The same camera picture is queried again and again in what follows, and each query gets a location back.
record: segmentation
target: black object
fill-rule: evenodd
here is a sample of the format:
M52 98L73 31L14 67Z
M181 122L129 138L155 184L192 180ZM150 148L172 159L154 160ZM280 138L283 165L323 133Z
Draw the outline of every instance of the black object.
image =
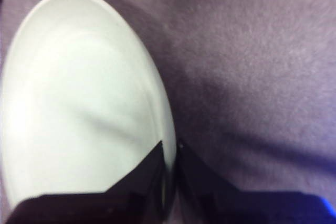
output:
M297 192L240 191L180 141L177 181L185 224L334 224L323 198Z
M132 172L105 193L31 198L14 209L7 224L161 224L164 172L160 142Z

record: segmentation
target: floor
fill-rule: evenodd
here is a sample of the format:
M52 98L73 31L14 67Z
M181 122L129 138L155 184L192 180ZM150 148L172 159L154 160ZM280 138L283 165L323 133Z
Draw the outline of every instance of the floor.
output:
M2 62L38 1L3 0ZM208 165L241 189L300 190L336 207L335 0L105 1L143 40L177 137Z

